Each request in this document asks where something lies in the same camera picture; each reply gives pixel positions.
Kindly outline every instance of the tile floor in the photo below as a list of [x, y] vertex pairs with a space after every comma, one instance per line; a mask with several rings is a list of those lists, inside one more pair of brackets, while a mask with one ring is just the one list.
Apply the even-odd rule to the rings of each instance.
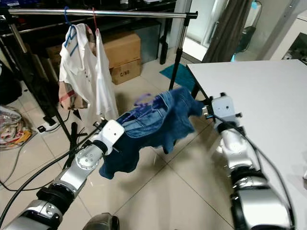
[[[164, 65], [158, 60], [143, 65], [141, 76], [115, 86], [118, 109], [123, 113], [143, 93], [153, 95], [168, 89], [169, 79], [159, 71], [173, 64], [174, 55]], [[42, 112], [29, 91], [11, 106], [19, 109], [34, 127], [43, 123]], [[59, 109], [63, 119], [67, 111]], [[66, 122], [82, 122], [70, 115]], [[113, 180], [98, 174], [97, 168], [89, 177], [60, 225], [60, 230], [81, 230], [94, 215], [109, 212], [120, 219], [122, 230], [231, 230], [229, 195], [230, 183], [221, 159], [213, 152], [219, 137], [209, 121], [192, 117], [195, 132], [177, 142], [174, 151], [165, 155], [161, 149], [144, 148], [140, 161], [131, 173], [117, 172]], [[6, 183], [18, 188], [27, 178], [48, 162], [69, 149], [69, 142], [58, 129], [37, 134], [22, 150], [17, 168]], [[6, 178], [12, 168], [17, 150], [0, 153], [0, 178]], [[64, 160], [37, 177], [28, 188], [42, 186], [60, 172]], [[36, 191], [22, 192], [11, 207], [4, 225], [35, 199]], [[0, 187], [0, 212], [13, 195]]]

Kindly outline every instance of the robotic arm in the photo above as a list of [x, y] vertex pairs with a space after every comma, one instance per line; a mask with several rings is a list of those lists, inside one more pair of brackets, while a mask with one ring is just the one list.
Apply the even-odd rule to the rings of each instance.
[[[228, 176], [231, 177], [234, 189], [230, 198], [235, 229], [294, 229], [289, 206], [271, 188], [262, 172], [256, 170], [254, 162], [248, 156], [247, 142], [241, 135], [244, 130], [238, 127], [237, 117], [240, 114], [235, 114], [232, 99], [222, 93], [221, 97], [211, 98], [205, 103], [209, 112], [207, 118], [224, 120], [214, 119], [214, 128], [222, 136], [218, 151], [227, 159]], [[99, 134], [91, 139], [92, 142], [76, 154], [71, 167], [62, 171], [48, 188], [40, 189], [36, 194], [38, 199], [32, 201], [4, 229], [56, 230], [63, 215], [85, 185], [87, 176], [99, 165], [104, 155], [111, 153], [113, 144], [123, 133], [124, 128], [116, 121], [107, 122]], [[97, 220], [99, 218], [94, 217], [90, 222]]]

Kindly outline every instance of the white table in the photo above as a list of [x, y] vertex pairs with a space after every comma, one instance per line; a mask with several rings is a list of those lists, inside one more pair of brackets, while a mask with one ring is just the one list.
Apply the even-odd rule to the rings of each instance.
[[[298, 60], [189, 64], [201, 90], [232, 97], [247, 136], [274, 162], [294, 204], [296, 229], [307, 230], [307, 66]], [[264, 165], [281, 193], [273, 170]]]

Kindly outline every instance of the clothing rack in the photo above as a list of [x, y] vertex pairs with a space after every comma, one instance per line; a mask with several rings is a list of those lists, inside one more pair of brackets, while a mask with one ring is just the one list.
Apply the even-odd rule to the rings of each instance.
[[[137, 17], [137, 18], [180, 18], [184, 19], [183, 28], [180, 34], [180, 40], [176, 52], [176, 59], [174, 64], [174, 70], [172, 74], [172, 79], [169, 85], [169, 89], [172, 89], [174, 86], [177, 70], [179, 67], [179, 63], [181, 60], [181, 56], [183, 53], [182, 47], [184, 38], [187, 33], [187, 28], [189, 25], [190, 19], [196, 19], [198, 16], [198, 12], [191, 13], [171, 13], [171, 12], [145, 12], [145, 11], [101, 11], [101, 10], [80, 10], [80, 9], [8, 9], [8, 8], [1, 8], [0, 9], [0, 15], [3, 19], [6, 20], [8, 23], [10, 30], [15, 37], [19, 47], [21, 48], [25, 59], [29, 63], [29, 66], [32, 68], [33, 73], [35, 73], [36, 77], [38, 76], [38, 73], [35, 71], [34, 64], [32, 62], [32, 58], [24, 44], [23, 39], [20, 36], [20, 33], [12, 19], [12, 15], [78, 15], [78, 16], [93, 16], [100, 15], [100, 16], [112, 16], [112, 17]], [[76, 127], [74, 124], [72, 124], [72, 134], [69, 133], [67, 127], [65, 126], [65, 123], [60, 116], [57, 108], [53, 105], [50, 94], [48, 93], [48, 89], [45, 87], [44, 91], [46, 92], [46, 97], [48, 100], [48, 103], [52, 107], [56, 118], [58, 119], [61, 127], [63, 128], [63, 131], [65, 132], [65, 135], [67, 136], [68, 140], [71, 144], [71, 149], [76, 146]]]

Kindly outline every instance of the blue hanger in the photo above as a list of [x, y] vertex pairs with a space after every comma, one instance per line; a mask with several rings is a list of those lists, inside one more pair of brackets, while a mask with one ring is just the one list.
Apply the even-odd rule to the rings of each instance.
[[[67, 18], [67, 14], [66, 14], [66, 10], [69, 9], [68, 6], [65, 6], [64, 8], [64, 17], [65, 17], [65, 21], [66, 21], [66, 24], [68, 24], [70, 26], [70, 30], [69, 30], [69, 35], [67, 37], [67, 40], [65, 41], [65, 44], [64, 46], [67, 47], [67, 44], [70, 40], [72, 40], [76, 35], [77, 35], [77, 31], [76, 29], [74, 28], [74, 26], [70, 23], [70, 21], [68, 20]], [[71, 53], [70, 53], [70, 56], [73, 54], [73, 52], [75, 51], [75, 49], [78, 47], [78, 43], [77, 45], [72, 49]]]

